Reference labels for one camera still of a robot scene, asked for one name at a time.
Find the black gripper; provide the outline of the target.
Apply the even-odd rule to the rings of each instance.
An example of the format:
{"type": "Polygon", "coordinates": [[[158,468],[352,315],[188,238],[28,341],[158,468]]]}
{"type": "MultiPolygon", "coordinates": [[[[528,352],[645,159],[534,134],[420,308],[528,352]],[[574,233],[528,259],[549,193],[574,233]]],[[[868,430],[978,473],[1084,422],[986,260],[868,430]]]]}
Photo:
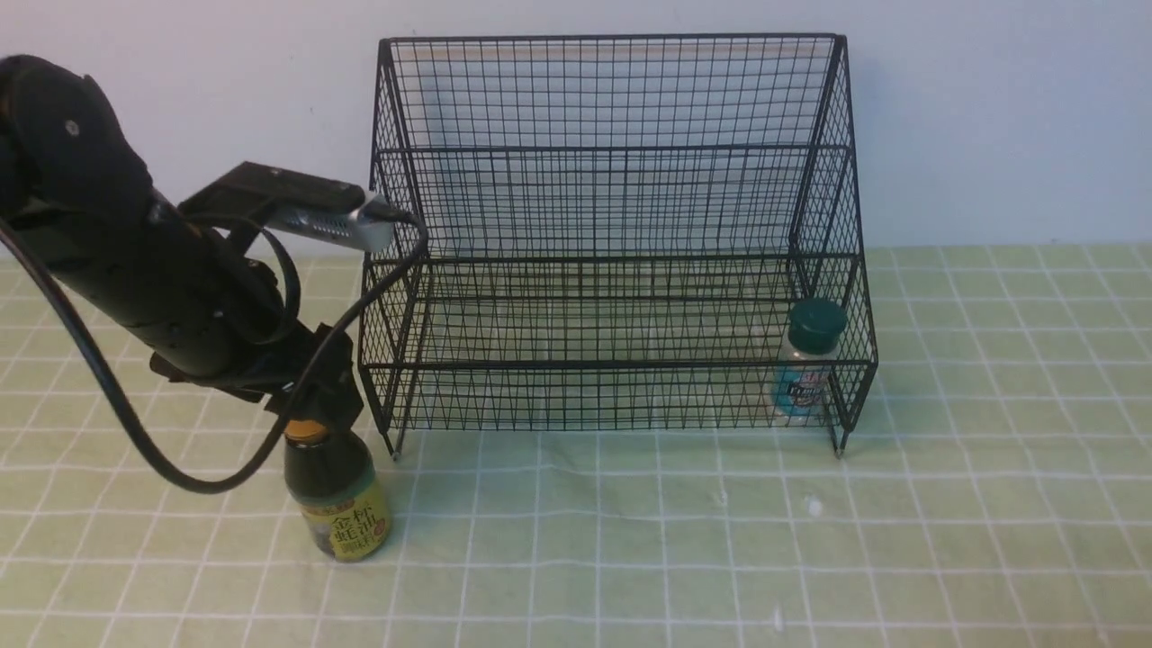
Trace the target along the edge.
{"type": "Polygon", "coordinates": [[[173,384],[215,389],[238,401],[259,404],[267,395],[266,410],[273,422],[317,421],[319,416],[325,428],[350,432],[364,402],[356,382],[351,361],[354,345],[348,333],[338,332],[305,389],[293,390],[300,385],[301,374],[329,332],[328,324],[316,329],[297,327],[283,340],[256,346],[238,366],[214,377],[191,377],[156,353],[149,357],[147,366],[173,384]]]}

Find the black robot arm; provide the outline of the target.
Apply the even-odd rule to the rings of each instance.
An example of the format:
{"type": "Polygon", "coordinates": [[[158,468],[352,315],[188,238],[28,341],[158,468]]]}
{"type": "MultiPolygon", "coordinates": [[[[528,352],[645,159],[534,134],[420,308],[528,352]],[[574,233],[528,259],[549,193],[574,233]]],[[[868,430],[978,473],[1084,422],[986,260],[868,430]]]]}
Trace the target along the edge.
{"type": "Polygon", "coordinates": [[[358,184],[244,163],[173,205],[93,78],[3,58],[3,220],[173,383],[280,410],[329,327],[306,327],[300,291],[276,291],[247,247],[282,210],[364,201],[358,184]]]}

